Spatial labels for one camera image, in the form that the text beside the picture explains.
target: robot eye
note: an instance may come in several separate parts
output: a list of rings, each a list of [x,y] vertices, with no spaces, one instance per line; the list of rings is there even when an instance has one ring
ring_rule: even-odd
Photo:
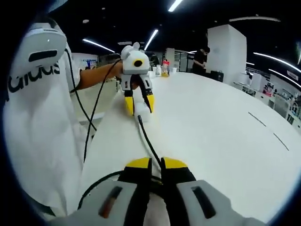
[[[142,61],[141,60],[136,60],[135,62],[134,62],[134,66],[135,67],[140,67],[142,65]]]

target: ceiling light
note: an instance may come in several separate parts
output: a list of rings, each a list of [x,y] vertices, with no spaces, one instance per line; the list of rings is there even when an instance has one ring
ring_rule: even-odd
[[[265,55],[265,54],[261,54],[261,53],[254,53],[254,54],[260,55],[260,56],[263,56],[263,57],[267,57],[267,58],[271,58],[271,59],[273,59],[273,60],[277,60],[277,61],[279,61],[279,62],[281,62],[281,63],[283,63],[283,64],[285,64],[285,65],[287,65],[287,66],[290,66],[291,68],[293,68],[293,69],[295,69],[295,70],[297,70],[298,72],[301,73],[301,70],[300,70],[300,69],[298,69],[298,68],[296,68],[295,66],[289,64],[288,62],[285,62],[284,60],[280,60],[280,59],[278,59],[278,58],[276,58],[276,57],[272,57],[272,56]]]
[[[96,46],[99,46],[99,47],[101,47],[101,48],[104,48],[104,49],[106,49],[106,50],[108,50],[108,51],[111,51],[112,53],[115,53],[115,51],[113,51],[113,50],[111,50],[111,49],[109,49],[109,48],[106,48],[106,47],[104,47],[104,46],[102,46],[102,45],[99,45],[99,44],[96,43],[96,42],[90,41],[90,40],[88,40],[88,39],[83,39],[83,41],[88,42],[88,43],[91,43],[91,44],[96,45]]]
[[[151,41],[154,39],[154,37],[155,37],[155,35],[156,35],[157,33],[158,33],[158,30],[157,30],[157,29],[154,30],[154,32],[152,33],[152,35],[151,35],[149,41],[147,42],[147,44],[146,44],[146,46],[145,46],[145,48],[144,48],[144,51],[145,51],[145,50],[147,49],[147,47],[150,45]]]
[[[298,64],[300,64],[300,61],[301,61],[301,51],[300,51],[300,55],[299,55]]]
[[[301,88],[301,85],[299,85],[298,83],[296,83],[294,80],[292,80],[292,79],[286,77],[285,75],[280,74],[279,72],[276,72],[276,71],[274,71],[274,70],[272,70],[272,69],[269,69],[269,71],[274,72],[274,73],[276,73],[276,74],[279,74],[279,75],[281,75],[282,77],[285,77],[286,79],[288,79],[289,81],[293,82],[294,84],[296,84],[297,86],[299,86],[299,87]]]
[[[178,5],[182,2],[183,0],[175,0],[174,3],[172,4],[172,6],[169,8],[169,12],[173,12],[175,10],[175,8],[178,7]]]
[[[132,45],[132,42],[131,41],[121,41],[121,42],[118,42],[118,45],[120,45],[120,46]]]
[[[272,17],[265,17],[265,16],[241,17],[241,18],[230,19],[229,22],[240,21],[240,20],[270,20],[270,21],[275,21],[275,22],[281,22],[281,20],[279,20],[279,19],[272,18]]]

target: white pillar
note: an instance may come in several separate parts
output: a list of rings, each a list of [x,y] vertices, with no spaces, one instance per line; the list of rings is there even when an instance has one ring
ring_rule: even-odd
[[[229,24],[208,29],[206,70],[222,71],[224,83],[232,85],[246,71],[246,37]]]
[[[174,67],[174,48],[167,48],[165,57],[169,61],[170,67]]]

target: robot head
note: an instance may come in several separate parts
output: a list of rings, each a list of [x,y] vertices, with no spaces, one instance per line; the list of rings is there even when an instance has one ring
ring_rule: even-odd
[[[139,50],[139,47],[140,44],[136,42],[133,46],[125,46],[121,51],[124,74],[147,74],[150,61],[148,56]]]

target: line on table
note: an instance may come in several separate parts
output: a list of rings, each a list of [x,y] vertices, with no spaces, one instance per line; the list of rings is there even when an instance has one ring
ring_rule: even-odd
[[[254,115],[252,115],[250,112],[248,112],[252,117],[254,117],[257,121],[259,121],[262,125],[267,127],[262,121],[260,121],[258,118],[256,118]]]
[[[287,146],[282,142],[282,140],[275,134],[273,133],[275,137],[278,138],[278,140],[283,144],[283,146],[289,151],[289,149],[287,148]]]

